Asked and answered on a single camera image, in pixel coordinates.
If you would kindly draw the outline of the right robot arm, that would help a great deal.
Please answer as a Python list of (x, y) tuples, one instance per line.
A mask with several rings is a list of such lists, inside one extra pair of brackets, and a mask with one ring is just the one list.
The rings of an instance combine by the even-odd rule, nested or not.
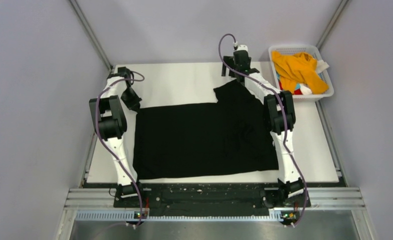
[(248, 47), (234, 42), (233, 55), (221, 56), (222, 75), (229, 75), (243, 85), (263, 104), (263, 120), (273, 139), (278, 160), (278, 201), (291, 206), (303, 196), (308, 196), (307, 184), (294, 158), (293, 132), (296, 113), (293, 95), (281, 91), (266, 80), (260, 71), (251, 66)]

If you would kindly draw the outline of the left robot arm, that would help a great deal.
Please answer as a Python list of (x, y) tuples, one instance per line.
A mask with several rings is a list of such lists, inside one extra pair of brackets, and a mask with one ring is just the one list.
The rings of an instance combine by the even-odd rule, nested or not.
[(110, 154), (117, 175), (116, 199), (124, 200), (138, 207), (145, 200), (145, 193), (139, 189), (138, 174), (128, 160), (126, 132), (127, 112), (137, 113), (142, 99), (133, 90), (139, 73), (125, 66), (112, 69), (107, 84), (96, 98), (88, 102), (94, 131), (99, 142)]

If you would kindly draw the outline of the black t shirt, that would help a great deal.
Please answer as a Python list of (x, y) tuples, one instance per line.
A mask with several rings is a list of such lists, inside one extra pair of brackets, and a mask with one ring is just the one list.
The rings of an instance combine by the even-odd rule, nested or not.
[(236, 81), (213, 92), (216, 103), (148, 107), (137, 113), (133, 167), (140, 179), (279, 168), (261, 101)]

